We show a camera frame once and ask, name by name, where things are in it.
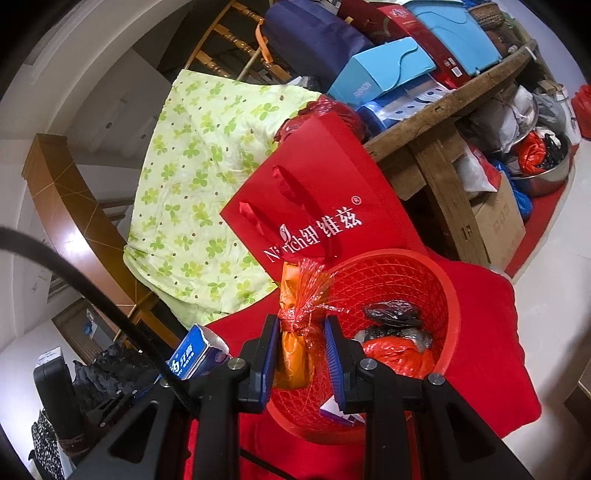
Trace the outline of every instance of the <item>black cable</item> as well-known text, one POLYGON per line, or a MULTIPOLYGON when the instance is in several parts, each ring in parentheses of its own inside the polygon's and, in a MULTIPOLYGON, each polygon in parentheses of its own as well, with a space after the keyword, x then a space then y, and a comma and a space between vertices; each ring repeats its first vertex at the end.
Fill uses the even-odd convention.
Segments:
MULTIPOLYGON (((75 288, 96 308, 102 311, 114 324, 123 330, 133 340, 137 347, 142 349, 154 366, 160 371, 170 387, 174 390, 179 401, 189 412, 192 418, 199 418, 199 406, 191 399, 183 382, 170 371, 168 364, 162 358, 156 347, 148 337, 137 328, 119 310, 109 298, 102 293, 82 272, 59 256, 48 246, 24 233, 0 226, 0 250, 6 250, 13 254, 27 258, 60 276, 67 284, 75 288)), ((255 465, 264 468, 285 480, 296 480, 291 475, 270 465, 266 461, 241 448, 240 455, 255 465)))
POLYGON ((279 470, 277 467, 272 466, 270 463, 267 463, 266 461, 257 457, 256 455, 253 455, 251 452, 245 450, 244 448, 240 449, 240 455, 249 462, 252 462, 256 466, 259 466, 261 468, 264 468, 265 470, 270 471, 271 473, 274 473, 276 476, 280 478, 284 478, 285 480, 297 480, 296 477, 291 476, 289 473, 285 473, 283 470, 279 470))

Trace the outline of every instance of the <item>red gift bag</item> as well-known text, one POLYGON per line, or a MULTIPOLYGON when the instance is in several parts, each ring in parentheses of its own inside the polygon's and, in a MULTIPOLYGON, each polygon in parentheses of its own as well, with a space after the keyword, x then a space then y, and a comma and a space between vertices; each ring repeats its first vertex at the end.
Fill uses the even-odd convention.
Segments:
POLYGON ((330 268, 379 248, 426 254, 392 187, 336 113, 291 134, 221 216, 275 281, 284 261, 304 257, 330 268))

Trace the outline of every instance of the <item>orange strap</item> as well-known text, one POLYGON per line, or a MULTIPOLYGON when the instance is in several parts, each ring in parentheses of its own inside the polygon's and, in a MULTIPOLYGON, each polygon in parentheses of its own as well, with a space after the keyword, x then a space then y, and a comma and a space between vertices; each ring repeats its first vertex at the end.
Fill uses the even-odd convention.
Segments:
POLYGON ((261 55, 262 55, 263 59, 265 60, 265 62, 273 63, 273 57, 271 56, 271 52, 269 51, 269 48, 267 47, 267 42, 269 40, 266 37, 263 37, 262 33, 261 33, 261 25, 263 22, 264 22, 264 20, 261 19, 260 22, 258 23, 258 25, 256 26, 255 38, 259 44, 259 47, 261 48, 261 55))

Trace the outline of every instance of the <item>woven basket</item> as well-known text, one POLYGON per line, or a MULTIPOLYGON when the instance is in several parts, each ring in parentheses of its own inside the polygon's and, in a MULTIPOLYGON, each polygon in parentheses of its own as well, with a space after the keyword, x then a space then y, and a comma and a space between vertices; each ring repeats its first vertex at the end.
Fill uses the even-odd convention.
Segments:
POLYGON ((494 2, 472 7, 468 11, 483 30, 495 30, 505 22, 501 9, 494 2))

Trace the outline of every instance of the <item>wooden table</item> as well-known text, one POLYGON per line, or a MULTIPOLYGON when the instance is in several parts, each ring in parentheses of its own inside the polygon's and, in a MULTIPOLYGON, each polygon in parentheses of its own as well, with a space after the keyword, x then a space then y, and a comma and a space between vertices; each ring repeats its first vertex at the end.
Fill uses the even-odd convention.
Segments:
POLYGON ((535 41, 530 41, 496 66, 365 144, 400 199, 408 200, 427 188, 446 241, 464 262, 489 264, 470 203, 453 167, 463 153, 453 148, 458 135, 454 120, 508 86, 532 59, 530 50, 535 48, 535 41))

